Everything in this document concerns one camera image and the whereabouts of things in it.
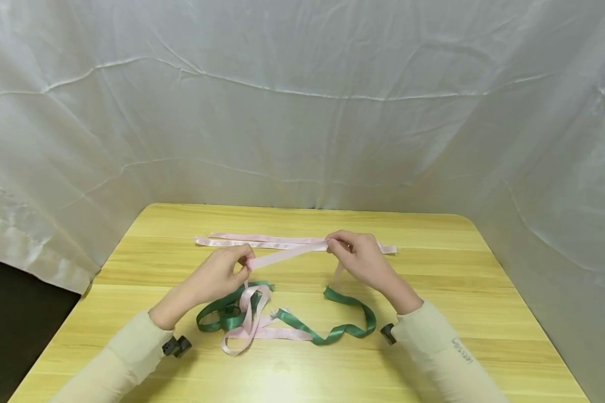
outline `green ribbon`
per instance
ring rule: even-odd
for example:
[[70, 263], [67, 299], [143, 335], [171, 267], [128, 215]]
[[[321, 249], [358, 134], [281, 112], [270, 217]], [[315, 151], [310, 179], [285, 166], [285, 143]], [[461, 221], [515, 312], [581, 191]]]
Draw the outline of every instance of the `green ribbon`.
[[[250, 287], [255, 285], [267, 285], [270, 290], [274, 290], [276, 286], [269, 284], [269, 281], [255, 281], [249, 283]], [[204, 309], [197, 315], [197, 328], [201, 331], [218, 331], [223, 329], [229, 331], [240, 327], [244, 322], [246, 312], [240, 312], [240, 296], [244, 291], [244, 285], [240, 285], [238, 289], [230, 293], [224, 298], [220, 298], [204, 306]], [[255, 312], [255, 308], [260, 300], [259, 293], [254, 293], [251, 296], [251, 308]], [[208, 315], [217, 312], [219, 319], [217, 322], [202, 324], [202, 319]]]
[[[257, 281], [255, 283], [249, 283], [249, 286], [251, 287], [260, 284], [267, 285], [269, 289], [271, 289], [272, 291], [274, 290], [274, 285], [269, 284], [269, 282], [267, 281]], [[239, 299], [243, 291], [244, 286], [242, 285], [240, 286], [240, 288], [236, 289], [233, 293], [230, 293], [228, 296], [213, 301], [209, 305], [205, 306], [204, 309], [199, 313], [199, 315], [197, 315], [197, 327], [201, 331], [217, 331], [220, 329], [229, 331], [231, 329], [235, 329], [236, 327], [241, 326], [242, 322], [244, 321], [244, 317], [246, 316], [246, 312], [240, 312], [239, 308]], [[278, 310], [274, 316], [280, 319], [282, 322], [287, 323], [289, 326], [294, 327], [295, 329], [300, 329], [309, 332], [309, 334], [311, 334], [311, 342], [315, 345], [328, 345], [336, 343], [345, 333], [362, 339], [363, 337], [370, 335], [375, 330], [376, 316], [374, 315], [374, 312], [370, 309], [369, 306], [363, 304], [356, 298], [344, 296], [343, 294], [337, 293], [329, 286], [325, 288], [325, 292], [323, 294], [325, 297], [328, 298], [328, 300], [338, 302], [340, 304], [360, 306], [363, 309], [363, 313], [365, 313], [366, 329], [363, 330], [353, 324], [342, 324], [340, 326], [334, 327], [329, 332], [327, 338], [323, 339], [323, 337], [318, 335], [315, 331], [311, 330], [310, 327], [308, 327], [297, 317], [287, 311]], [[258, 301], [259, 295], [257, 293], [254, 293], [251, 297], [251, 307], [254, 312]], [[219, 320], [217, 322], [209, 324], [201, 323], [202, 319], [214, 312], [217, 312], [217, 314], [219, 315]]]

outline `tangled ribbons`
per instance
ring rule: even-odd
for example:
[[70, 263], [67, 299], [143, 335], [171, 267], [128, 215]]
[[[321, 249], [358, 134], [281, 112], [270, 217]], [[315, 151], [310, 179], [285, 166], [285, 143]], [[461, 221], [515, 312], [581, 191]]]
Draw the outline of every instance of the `tangled ribbons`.
[[[195, 238], [198, 245], [206, 246], [233, 246], [248, 243], [251, 247], [268, 247], [269, 249], [283, 249], [271, 255], [260, 256], [247, 262], [249, 270], [280, 262], [284, 259], [304, 254], [308, 251], [318, 251], [327, 249], [327, 241], [322, 238], [280, 238], [269, 237], [259, 234], [234, 234], [234, 233], [212, 233], [209, 238]], [[385, 254], [393, 254], [397, 251], [395, 246], [379, 247]], [[336, 268], [337, 275], [343, 270], [339, 263]], [[229, 355], [238, 355], [243, 352], [253, 341], [253, 339], [289, 339], [289, 340], [310, 340], [316, 345], [325, 345], [335, 343], [345, 333], [354, 337], [363, 338], [376, 328], [376, 317], [369, 306], [363, 304], [356, 298], [347, 297], [337, 293], [331, 287], [325, 289], [324, 295], [328, 300], [339, 302], [345, 305], [361, 306], [365, 313], [366, 330], [353, 324], [343, 324], [334, 327], [327, 338], [316, 334], [310, 327], [306, 326], [297, 317], [287, 310], [277, 310], [271, 315], [261, 317], [266, 303], [271, 298], [274, 290], [273, 284], [265, 281], [253, 283], [244, 283], [235, 292], [219, 300], [211, 302], [197, 315], [197, 327], [201, 331], [225, 330], [226, 334], [222, 338], [222, 349]], [[202, 323], [205, 317], [216, 313], [218, 320], [213, 323]], [[280, 320], [289, 326], [289, 328], [268, 327], [270, 324]], [[246, 339], [244, 345], [239, 349], [230, 349], [227, 346], [228, 339]]]

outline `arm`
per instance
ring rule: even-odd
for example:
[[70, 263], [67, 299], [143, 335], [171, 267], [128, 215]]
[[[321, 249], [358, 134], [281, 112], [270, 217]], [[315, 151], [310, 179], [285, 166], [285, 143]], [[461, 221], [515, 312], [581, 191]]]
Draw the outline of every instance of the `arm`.
[[457, 332], [429, 301], [423, 301], [383, 258], [374, 236], [339, 231], [327, 236], [328, 251], [397, 311], [392, 334], [437, 386], [447, 403], [508, 402], [465, 348]]
[[[157, 368], [176, 323], [196, 305], [235, 291], [248, 279], [246, 261], [254, 257], [248, 245], [214, 251], [157, 305], [134, 316], [51, 402], [119, 402]], [[234, 274], [236, 262], [243, 267]]]

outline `sleeve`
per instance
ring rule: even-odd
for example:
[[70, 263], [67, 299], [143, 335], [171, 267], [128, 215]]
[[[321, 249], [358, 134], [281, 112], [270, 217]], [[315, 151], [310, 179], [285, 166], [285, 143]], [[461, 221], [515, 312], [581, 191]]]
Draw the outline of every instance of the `sleeve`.
[[119, 402], [157, 368], [173, 332], [138, 313], [105, 348], [53, 396], [51, 402]]
[[447, 403], [503, 403], [508, 399], [429, 301], [399, 315], [392, 335]]

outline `wooden table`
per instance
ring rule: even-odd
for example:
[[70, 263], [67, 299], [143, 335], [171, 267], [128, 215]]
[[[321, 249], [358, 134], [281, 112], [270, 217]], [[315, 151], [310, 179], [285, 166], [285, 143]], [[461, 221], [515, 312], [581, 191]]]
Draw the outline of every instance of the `wooden table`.
[[[471, 221], [456, 215], [197, 204], [153, 204], [138, 216], [11, 401], [47, 402], [135, 313], [194, 270], [213, 251], [194, 245], [194, 236], [323, 237], [341, 228], [371, 232], [399, 246], [398, 254], [388, 256], [393, 267], [442, 311], [511, 402], [588, 402]], [[324, 300], [335, 267], [332, 255], [312, 252], [260, 269], [252, 279], [276, 285], [267, 308], [289, 308], [323, 334], [337, 324], [363, 323], [360, 309]], [[378, 328], [395, 322], [384, 298], [348, 274], [342, 291], [375, 311]], [[400, 347], [389, 347], [378, 331], [324, 347], [256, 340], [244, 355], [230, 357], [220, 349], [221, 332], [197, 331], [201, 308], [175, 332], [186, 335], [193, 349], [182, 359], [164, 359], [125, 402], [439, 401]]]

